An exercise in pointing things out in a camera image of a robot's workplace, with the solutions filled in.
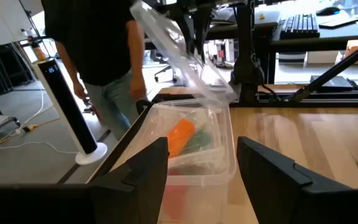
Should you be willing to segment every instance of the wooden table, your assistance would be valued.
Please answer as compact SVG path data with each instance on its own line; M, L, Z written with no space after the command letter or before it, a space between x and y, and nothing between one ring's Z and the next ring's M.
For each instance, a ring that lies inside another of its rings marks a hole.
M296 91L298 85L269 85ZM188 88L161 93L191 94ZM247 136L306 168L358 189L358 108L231 108L235 147ZM224 223L258 223L239 170L229 183Z

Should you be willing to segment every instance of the person's arm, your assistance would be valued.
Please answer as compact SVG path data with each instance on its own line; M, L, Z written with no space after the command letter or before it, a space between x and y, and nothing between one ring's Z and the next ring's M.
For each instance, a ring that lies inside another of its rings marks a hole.
M143 79L142 66L144 57L144 33L135 21L126 22L128 32L128 46L131 55L132 80L131 94L136 99L145 98L146 87Z
M78 96L80 99L85 99L86 98L85 90L84 87L81 85L80 81L78 80L77 69L75 67L74 62L68 56L65 46L57 41L55 41L55 43L56 43L57 52L59 53L59 56L66 67L68 75L70 76L73 82L75 95Z

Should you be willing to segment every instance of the person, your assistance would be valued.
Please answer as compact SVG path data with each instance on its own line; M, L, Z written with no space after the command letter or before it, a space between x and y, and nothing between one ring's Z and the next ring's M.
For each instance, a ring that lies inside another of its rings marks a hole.
M42 0L42 5L45 34L55 40L75 95L88 96L120 140L138 117L135 102L145 97L144 33L130 0Z

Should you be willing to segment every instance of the keyboard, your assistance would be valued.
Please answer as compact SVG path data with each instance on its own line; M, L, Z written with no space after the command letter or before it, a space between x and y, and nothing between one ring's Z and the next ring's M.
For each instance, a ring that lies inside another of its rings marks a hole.
M319 37L319 29L316 14L297 14L287 18L282 26L280 38L309 38Z

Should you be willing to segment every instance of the computer mouse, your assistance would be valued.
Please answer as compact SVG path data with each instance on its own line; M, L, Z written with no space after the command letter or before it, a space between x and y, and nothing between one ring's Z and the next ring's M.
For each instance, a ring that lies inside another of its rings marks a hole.
M316 12L317 16L331 16L331 15L335 15L338 14L339 11L341 11L338 7L327 7L324 9L320 9Z

